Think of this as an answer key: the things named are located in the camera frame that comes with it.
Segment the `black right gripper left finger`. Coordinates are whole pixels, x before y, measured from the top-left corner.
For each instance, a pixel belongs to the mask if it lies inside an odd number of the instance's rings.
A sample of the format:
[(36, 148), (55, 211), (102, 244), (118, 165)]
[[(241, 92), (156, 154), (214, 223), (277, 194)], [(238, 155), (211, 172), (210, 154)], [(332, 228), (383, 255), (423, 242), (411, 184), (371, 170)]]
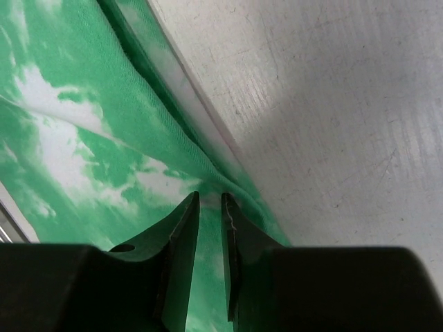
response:
[(111, 250), (1, 244), (2, 331), (183, 331), (199, 194)]

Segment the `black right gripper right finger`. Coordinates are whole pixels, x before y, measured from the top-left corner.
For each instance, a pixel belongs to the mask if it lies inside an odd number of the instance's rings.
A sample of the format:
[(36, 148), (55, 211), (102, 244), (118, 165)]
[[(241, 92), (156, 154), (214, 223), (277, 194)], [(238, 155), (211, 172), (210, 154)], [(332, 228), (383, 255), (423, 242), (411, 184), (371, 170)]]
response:
[(228, 321), (235, 331), (441, 331), (442, 302), (402, 247), (286, 247), (221, 197)]

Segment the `green tie-dye trousers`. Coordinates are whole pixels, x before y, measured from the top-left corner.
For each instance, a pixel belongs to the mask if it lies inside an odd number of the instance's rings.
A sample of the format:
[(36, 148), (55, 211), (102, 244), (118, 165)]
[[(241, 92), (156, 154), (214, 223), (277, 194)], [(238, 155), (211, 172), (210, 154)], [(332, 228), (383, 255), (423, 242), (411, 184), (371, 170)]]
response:
[(187, 331), (231, 331), (221, 195), (284, 235), (146, 1), (1, 2), (1, 184), (33, 241), (108, 250), (200, 194)]

